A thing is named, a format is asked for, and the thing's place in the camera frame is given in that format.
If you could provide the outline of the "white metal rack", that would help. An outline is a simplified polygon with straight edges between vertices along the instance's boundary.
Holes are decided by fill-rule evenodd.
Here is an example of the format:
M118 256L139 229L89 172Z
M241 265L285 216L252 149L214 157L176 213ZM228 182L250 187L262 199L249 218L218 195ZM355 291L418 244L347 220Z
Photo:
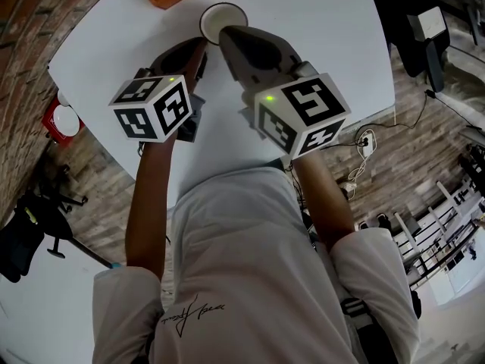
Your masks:
M485 216L485 198L473 181L465 178L452 193L439 181L436 186L445 199L435 208L428 207L425 216L406 221L397 212L394 214L399 232L393 239L413 289L436 273L448 271L457 258L465 255L465 247L478 229L474 219Z

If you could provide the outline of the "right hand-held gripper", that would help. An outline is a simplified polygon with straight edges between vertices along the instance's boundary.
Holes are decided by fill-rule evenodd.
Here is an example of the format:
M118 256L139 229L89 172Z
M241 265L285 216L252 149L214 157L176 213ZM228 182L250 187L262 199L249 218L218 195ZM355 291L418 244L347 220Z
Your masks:
M287 158L331 143L351 111L328 73L320 74L283 38L245 26L228 26L219 46L233 79L243 88L249 120Z

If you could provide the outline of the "white box on chair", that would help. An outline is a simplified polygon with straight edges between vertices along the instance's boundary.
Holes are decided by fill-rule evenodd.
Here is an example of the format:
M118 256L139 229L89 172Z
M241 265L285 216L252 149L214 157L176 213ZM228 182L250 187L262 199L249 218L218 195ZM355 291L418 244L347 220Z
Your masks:
M433 39L446 30L441 9L436 6L418 15L408 15L414 38L419 42Z

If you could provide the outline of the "person's left forearm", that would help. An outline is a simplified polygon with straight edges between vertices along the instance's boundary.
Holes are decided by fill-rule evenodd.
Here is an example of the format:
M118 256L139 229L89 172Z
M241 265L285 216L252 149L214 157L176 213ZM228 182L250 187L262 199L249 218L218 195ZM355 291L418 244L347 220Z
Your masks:
M127 265L158 277L164 273L167 190L175 141L171 137L144 145L125 236Z

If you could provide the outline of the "person's white shirt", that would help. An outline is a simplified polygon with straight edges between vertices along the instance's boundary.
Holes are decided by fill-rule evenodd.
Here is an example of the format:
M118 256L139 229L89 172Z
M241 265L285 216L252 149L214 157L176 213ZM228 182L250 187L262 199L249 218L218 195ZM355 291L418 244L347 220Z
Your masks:
M341 303L362 300L398 364L419 347L401 256L383 228L318 253L282 171L255 168L191 189L173 214L174 302L150 271L95 276L92 364L362 364Z

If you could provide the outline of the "white round plate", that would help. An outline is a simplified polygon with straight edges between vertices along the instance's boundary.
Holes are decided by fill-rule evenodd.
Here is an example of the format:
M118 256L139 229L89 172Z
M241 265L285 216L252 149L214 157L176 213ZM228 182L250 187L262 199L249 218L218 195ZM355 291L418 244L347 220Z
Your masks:
M52 113L52 120L63 136L74 137L80 131L80 119L70 106L58 105Z

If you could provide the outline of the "person's right forearm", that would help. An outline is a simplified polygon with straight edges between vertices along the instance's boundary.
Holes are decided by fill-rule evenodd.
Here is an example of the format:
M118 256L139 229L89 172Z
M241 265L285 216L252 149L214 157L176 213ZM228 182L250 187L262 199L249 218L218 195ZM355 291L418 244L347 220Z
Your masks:
M319 152L293 160L293 168L315 230L330 250L355 231L350 205Z

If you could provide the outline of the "black office chair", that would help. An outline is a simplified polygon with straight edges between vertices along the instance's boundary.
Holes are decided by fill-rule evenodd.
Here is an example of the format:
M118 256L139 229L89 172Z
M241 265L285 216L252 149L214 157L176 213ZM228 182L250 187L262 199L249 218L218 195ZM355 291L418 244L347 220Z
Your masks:
M450 46L448 27L435 38L419 42L407 18L429 9L412 14L406 6L386 2L380 8L380 19L386 40L397 48L407 74L416 77L425 72L433 91L440 92L444 88L443 53Z
M60 259L65 257L58 251L59 243L74 238L65 215L72 211L73 205L83 206L88 201L85 196L75 200L61 193L69 170L68 165L62 165L54 179L42 176L39 192L27 190L17 201L11 220L0 230L0 275L8 281L17 283L27 276L34 254L46 235L54 238L54 246L48 253ZM29 220L25 207L35 215L37 225Z

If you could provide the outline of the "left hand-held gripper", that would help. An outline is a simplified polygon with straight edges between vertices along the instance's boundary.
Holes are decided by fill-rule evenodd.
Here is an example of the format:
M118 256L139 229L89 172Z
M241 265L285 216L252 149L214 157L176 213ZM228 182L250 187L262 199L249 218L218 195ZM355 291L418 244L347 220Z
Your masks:
M208 62L207 46L201 36L180 42L121 85L108 107L128 139L163 143L175 134L195 141L205 104L195 88Z

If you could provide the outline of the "white cup with leaf print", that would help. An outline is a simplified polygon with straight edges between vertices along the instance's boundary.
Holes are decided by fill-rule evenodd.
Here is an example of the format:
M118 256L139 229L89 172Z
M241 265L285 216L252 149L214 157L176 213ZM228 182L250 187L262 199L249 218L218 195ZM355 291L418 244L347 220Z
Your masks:
M213 45L219 45L219 33L228 26L249 25L246 13L240 6L219 2L208 7L199 19L201 34Z

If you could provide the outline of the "white power strip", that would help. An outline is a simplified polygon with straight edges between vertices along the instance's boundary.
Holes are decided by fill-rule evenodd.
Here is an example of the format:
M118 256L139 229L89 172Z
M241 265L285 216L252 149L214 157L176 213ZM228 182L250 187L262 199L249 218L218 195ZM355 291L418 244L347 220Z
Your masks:
M358 138L358 151L363 159L371 156L377 148L377 140L372 129L365 130Z

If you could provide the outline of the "red fire equipment box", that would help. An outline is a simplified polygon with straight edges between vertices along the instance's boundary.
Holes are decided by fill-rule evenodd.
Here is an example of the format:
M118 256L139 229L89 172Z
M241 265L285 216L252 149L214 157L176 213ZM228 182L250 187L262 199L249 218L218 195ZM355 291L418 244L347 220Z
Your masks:
M55 128L54 122L52 120L52 113L58 105L60 105L60 103L57 99L57 96L55 96L50 102L47 110L45 111L45 114L42 117L42 125L47 130L48 136L52 138L56 143L60 144L61 146L68 146L76 135L73 137L63 136ZM84 123L80 119L80 131L83 128L84 128Z

